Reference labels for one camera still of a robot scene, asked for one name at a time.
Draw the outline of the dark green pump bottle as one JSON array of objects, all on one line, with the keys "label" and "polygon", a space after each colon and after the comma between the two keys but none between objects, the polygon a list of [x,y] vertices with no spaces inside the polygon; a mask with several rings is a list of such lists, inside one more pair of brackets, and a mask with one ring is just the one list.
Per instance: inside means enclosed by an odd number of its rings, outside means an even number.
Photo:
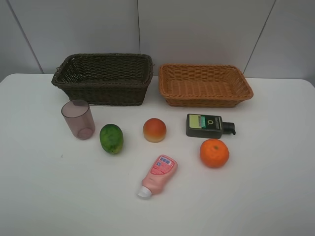
[{"label": "dark green pump bottle", "polygon": [[187,136],[220,139],[223,134],[236,135],[235,124],[232,122],[224,122],[221,116],[187,114]]}]

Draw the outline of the pink squeeze bottle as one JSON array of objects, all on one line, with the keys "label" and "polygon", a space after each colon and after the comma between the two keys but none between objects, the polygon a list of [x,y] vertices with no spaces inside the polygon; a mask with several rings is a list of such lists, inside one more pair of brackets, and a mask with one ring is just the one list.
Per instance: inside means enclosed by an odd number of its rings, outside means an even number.
[{"label": "pink squeeze bottle", "polygon": [[153,195],[161,193],[177,168],[178,163],[174,159],[167,155],[160,155],[142,180],[137,196],[149,199]]}]

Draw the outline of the orange mandarin fruit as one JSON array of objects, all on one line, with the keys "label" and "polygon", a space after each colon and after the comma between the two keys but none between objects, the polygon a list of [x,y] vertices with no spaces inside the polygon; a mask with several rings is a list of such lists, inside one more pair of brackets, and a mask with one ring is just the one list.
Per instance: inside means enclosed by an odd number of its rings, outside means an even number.
[{"label": "orange mandarin fruit", "polygon": [[229,160],[229,149],[219,139],[207,139],[200,146],[200,159],[209,168],[221,168]]}]

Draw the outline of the translucent purple plastic cup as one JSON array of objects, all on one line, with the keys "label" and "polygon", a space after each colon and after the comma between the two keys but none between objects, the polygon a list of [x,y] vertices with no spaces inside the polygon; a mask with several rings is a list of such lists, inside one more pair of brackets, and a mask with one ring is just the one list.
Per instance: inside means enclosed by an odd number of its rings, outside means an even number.
[{"label": "translucent purple plastic cup", "polygon": [[72,100],[63,105],[61,114],[73,136],[89,139],[95,132],[95,123],[89,104],[84,100]]}]

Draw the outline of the orange wicker basket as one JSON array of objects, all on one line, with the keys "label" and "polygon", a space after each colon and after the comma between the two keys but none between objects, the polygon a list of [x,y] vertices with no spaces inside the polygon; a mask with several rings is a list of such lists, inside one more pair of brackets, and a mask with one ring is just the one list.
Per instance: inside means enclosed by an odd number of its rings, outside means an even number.
[{"label": "orange wicker basket", "polygon": [[158,84],[174,107],[233,108],[253,97],[243,73],[233,65],[163,64]]}]

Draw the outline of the dark brown wicker basket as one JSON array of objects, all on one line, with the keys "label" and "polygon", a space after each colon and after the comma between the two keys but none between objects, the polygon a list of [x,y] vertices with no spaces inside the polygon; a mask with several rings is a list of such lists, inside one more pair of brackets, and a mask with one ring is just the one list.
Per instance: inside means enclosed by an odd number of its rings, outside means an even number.
[{"label": "dark brown wicker basket", "polygon": [[145,54],[73,54],[57,68],[52,84],[70,100],[92,105],[139,106],[153,77]]}]

